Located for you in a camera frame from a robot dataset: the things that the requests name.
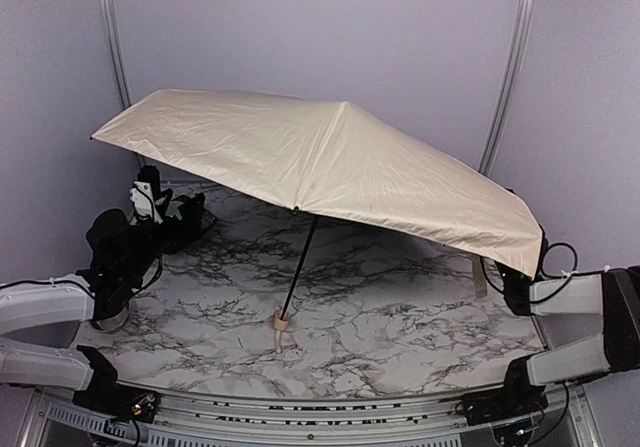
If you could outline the beige folding umbrella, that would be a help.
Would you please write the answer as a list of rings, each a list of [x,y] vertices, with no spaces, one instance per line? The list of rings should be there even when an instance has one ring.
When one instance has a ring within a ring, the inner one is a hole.
[[[348,101],[159,90],[94,138],[276,206],[538,270],[543,233],[521,198]]]

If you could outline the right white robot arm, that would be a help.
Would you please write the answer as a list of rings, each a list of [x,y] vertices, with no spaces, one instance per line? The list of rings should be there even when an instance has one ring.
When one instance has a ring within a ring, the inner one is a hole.
[[[639,368],[639,267],[538,281],[523,290],[515,311],[533,318],[588,320],[582,334],[564,336],[541,353],[512,361],[504,389],[533,395],[549,384],[589,381]]]

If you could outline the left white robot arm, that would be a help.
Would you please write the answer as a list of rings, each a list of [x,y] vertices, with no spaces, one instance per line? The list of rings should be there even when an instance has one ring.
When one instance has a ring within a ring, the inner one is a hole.
[[[129,302],[166,244],[165,222],[129,221],[120,209],[100,214],[86,234],[90,267],[47,280],[1,286],[1,334],[65,322],[112,327],[126,319]],[[111,392],[118,373],[96,349],[1,341],[1,382]]]

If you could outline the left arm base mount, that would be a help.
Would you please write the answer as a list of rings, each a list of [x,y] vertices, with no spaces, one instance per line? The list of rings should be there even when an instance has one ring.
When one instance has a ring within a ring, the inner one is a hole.
[[[93,373],[88,387],[74,392],[74,405],[120,421],[153,422],[160,400],[158,392],[119,383],[116,368],[97,349],[81,345],[76,349],[88,360]]]

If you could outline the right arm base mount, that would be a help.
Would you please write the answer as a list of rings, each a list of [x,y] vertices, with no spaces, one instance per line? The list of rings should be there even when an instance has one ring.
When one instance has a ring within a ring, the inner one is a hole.
[[[459,413],[469,426],[475,426],[524,416],[547,407],[543,387],[525,392],[511,392],[501,387],[464,394]]]

